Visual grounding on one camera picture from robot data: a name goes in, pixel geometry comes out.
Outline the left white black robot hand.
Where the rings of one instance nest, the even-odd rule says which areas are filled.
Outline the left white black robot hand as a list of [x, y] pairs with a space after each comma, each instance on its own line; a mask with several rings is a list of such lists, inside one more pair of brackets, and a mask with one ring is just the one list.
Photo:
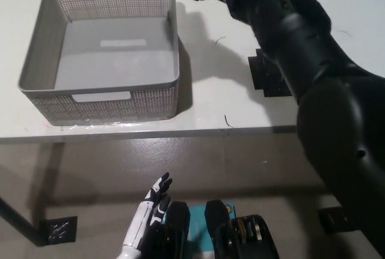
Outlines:
[[149, 189], [139, 203], [122, 243], [118, 258], [141, 258], [150, 245], [151, 236], [161, 224], [168, 209], [170, 197], [168, 188], [172, 183], [170, 174], [166, 172]]

